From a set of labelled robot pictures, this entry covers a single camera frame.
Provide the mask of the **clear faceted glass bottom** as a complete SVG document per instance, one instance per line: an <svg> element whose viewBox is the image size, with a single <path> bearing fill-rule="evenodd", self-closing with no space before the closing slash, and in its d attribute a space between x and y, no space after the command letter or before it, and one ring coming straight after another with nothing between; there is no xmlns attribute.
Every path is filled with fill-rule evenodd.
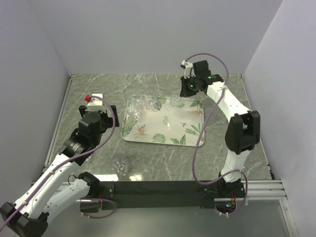
<svg viewBox="0 0 316 237"><path fill-rule="evenodd" d="M127 175L129 172L129 161L126 157L116 157L111 160L112 170L117 175Z"/></svg>

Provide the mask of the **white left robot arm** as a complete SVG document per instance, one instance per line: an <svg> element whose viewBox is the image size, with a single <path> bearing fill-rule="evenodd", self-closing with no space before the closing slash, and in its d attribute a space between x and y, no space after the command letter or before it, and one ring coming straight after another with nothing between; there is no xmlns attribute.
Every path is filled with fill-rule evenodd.
<svg viewBox="0 0 316 237"><path fill-rule="evenodd" d="M110 106L111 116L101 107L80 106L78 127L63 143L53 163L45 173L15 202L5 202L0 208L4 225L20 237L40 237L48 224L78 199L108 202L116 209L111 197L105 196L100 180L89 172L81 173L62 191L63 181L72 175L97 148L107 129L119 126L117 109Z"/></svg>

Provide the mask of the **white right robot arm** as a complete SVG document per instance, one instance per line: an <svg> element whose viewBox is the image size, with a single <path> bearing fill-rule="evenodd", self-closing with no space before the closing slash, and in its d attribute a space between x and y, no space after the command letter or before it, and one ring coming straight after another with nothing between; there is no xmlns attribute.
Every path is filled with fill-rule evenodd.
<svg viewBox="0 0 316 237"><path fill-rule="evenodd" d="M228 120L225 144L228 154L219 177L208 181L222 197L244 189L241 183L246 158L260 141L260 114L244 106L228 89L227 81L213 75L206 60L190 63L182 61L181 97L191 97L203 92L215 102Z"/></svg>

